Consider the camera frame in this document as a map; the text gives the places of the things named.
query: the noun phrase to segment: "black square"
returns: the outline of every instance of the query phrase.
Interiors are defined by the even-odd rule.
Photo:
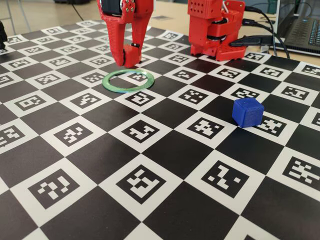
[[[222,94],[232,85],[234,85],[234,83],[227,80],[223,80],[219,77],[204,75],[199,80],[193,82],[191,85],[210,91],[215,94]]]
[[[201,180],[235,198],[248,178],[248,175],[218,160]]]
[[[309,95],[308,91],[303,91],[291,86],[287,86],[281,93],[300,100],[305,100]]]
[[[137,106],[144,106],[156,98],[154,96],[151,96],[151,95],[145,93],[145,92],[139,91],[131,96],[126,97],[125,99],[128,100],[130,103],[133,103]]]
[[[312,124],[320,126],[320,112],[315,115],[314,119],[312,120]]]
[[[257,98],[260,94],[254,91],[250,91],[247,89],[244,89],[242,87],[239,87],[235,92],[231,94],[231,96],[234,96],[238,99],[244,99],[244,98]]]
[[[283,240],[316,240],[320,235],[319,202],[268,177],[242,216]]]
[[[192,104],[198,104],[202,102],[206,97],[208,97],[207,94],[193,89],[189,89],[179,96],[180,99],[186,100]]]
[[[312,128],[299,125],[286,146],[315,159],[319,159],[319,132]]]
[[[77,122],[55,133],[54,136],[61,142],[63,142],[66,146],[70,147],[90,136],[91,134],[93,134],[92,131]]]
[[[232,118],[233,107],[234,107],[233,100],[223,96],[218,96],[213,101],[211,101],[208,105],[202,108],[201,112],[204,112],[218,119],[226,121],[230,124],[238,126],[238,124]]]
[[[173,69],[176,69],[177,65],[166,62],[166,61],[157,60],[157,61],[154,61],[154,62],[144,66],[143,68],[146,70],[150,70],[152,72],[155,72],[157,74],[164,75],[168,72],[171,72]]]
[[[186,86],[186,84],[183,82],[173,80],[166,76],[160,76],[154,81],[150,90],[162,96],[169,97],[184,86]]]
[[[59,169],[41,181],[30,186],[28,190],[45,208],[49,208],[79,187],[65,171]]]
[[[264,69],[262,69],[260,71],[260,73],[262,74],[266,74],[266,75],[270,75],[270,76],[273,76],[273,77],[280,77],[284,72],[283,71],[280,71],[280,70],[275,70],[275,69],[272,69],[272,68],[269,68],[269,67],[265,67]]]
[[[143,143],[159,132],[159,129],[146,123],[145,121],[139,120],[121,132],[133,140]]]
[[[319,78],[313,76],[292,72],[284,81],[287,83],[305,87],[307,89],[320,91]]]
[[[20,240],[37,229],[35,222],[10,191],[0,195],[0,216],[3,240]]]
[[[35,112],[21,117],[37,134],[43,134],[67,121],[74,119],[78,114],[59,102],[46,106]]]
[[[270,94],[262,103],[268,113],[300,123],[309,106]]]
[[[165,240],[223,240],[237,218],[225,206],[182,182],[143,223]]]
[[[259,89],[267,93],[271,93],[273,90],[275,90],[280,83],[281,82],[278,80],[273,80],[271,78],[253,73],[249,73],[241,81],[239,81],[239,84],[243,84],[254,89]]]
[[[219,152],[263,174],[267,174],[284,147],[237,127],[216,148]]]
[[[143,114],[174,129],[196,112],[191,107],[166,98],[145,110]]]
[[[38,136],[1,154],[0,176],[11,188],[62,158],[59,152]]]
[[[82,116],[108,132],[137,114],[138,112],[132,108],[116,101],[109,101]]]
[[[163,178],[150,171],[145,166],[140,165],[122,180],[117,182],[116,185],[138,203],[143,204],[150,196],[161,188],[165,182],[166,181]]]
[[[99,97],[92,95],[91,93],[85,93],[82,96],[72,99],[70,102],[79,108],[85,109],[86,107],[91,106],[99,101],[101,101]]]
[[[178,177],[185,179],[212,150],[207,145],[173,130],[143,154]]]
[[[286,126],[287,124],[284,122],[275,120],[268,116],[262,116],[261,124],[253,127],[273,136],[279,137]]]
[[[219,64],[213,63],[213,62],[209,62],[209,61],[205,61],[205,60],[201,60],[201,59],[196,59],[193,60],[192,62],[187,63],[186,65],[184,65],[186,68],[190,68],[190,69],[194,69],[203,73],[210,73],[212,70],[220,67]]]
[[[41,230],[51,240],[122,240],[139,223],[139,220],[97,186],[44,224]]]
[[[208,139],[213,139],[215,135],[224,129],[224,126],[201,117],[187,129]]]
[[[5,103],[37,90],[38,89],[26,81],[20,81],[8,86],[0,87],[0,102]]]
[[[5,129],[0,130],[0,148],[22,139],[23,137],[25,137],[25,135],[15,125],[6,127]]]
[[[264,64],[274,66],[280,69],[293,71],[298,65],[299,61],[287,59],[284,57],[271,56]]]
[[[228,61],[225,65],[235,69],[247,71],[247,72],[252,72],[257,67],[260,66],[259,63],[247,61],[244,59],[231,60],[231,61]]]
[[[57,101],[60,101],[85,89],[87,89],[87,87],[83,84],[75,80],[68,79],[59,82],[53,86],[49,86],[43,89],[42,91],[51,96],[52,98],[56,99]]]

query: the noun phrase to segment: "red robot arm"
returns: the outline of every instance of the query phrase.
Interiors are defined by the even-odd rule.
[[[106,22],[112,56],[118,66],[131,68],[141,60],[153,0],[122,0],[122,16],[105,14],[97,0],[101,18]],[[126,24],[132,24],[132,44],[124,45]]]

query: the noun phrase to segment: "black object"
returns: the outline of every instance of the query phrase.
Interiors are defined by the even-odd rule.
[[[4,42],[8,41],[7,34],[5,32],[5,26],[0,21],[0,50],[5,49],[6,45]]]
[[[110,15],[122,15],[121,0],[101,0],[102,11]]]

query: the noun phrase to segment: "laptop keyboard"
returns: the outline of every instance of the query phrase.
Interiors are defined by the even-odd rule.
[[[309,45],[320,45],[320,20],[313,20]]]

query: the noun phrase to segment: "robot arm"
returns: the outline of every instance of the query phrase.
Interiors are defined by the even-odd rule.
[[[133,67],[141,60],[153,0],[97,0],[106,22],[112,56],[118,66]],[[124,45],[126,24],[132,24],[132,44]]]

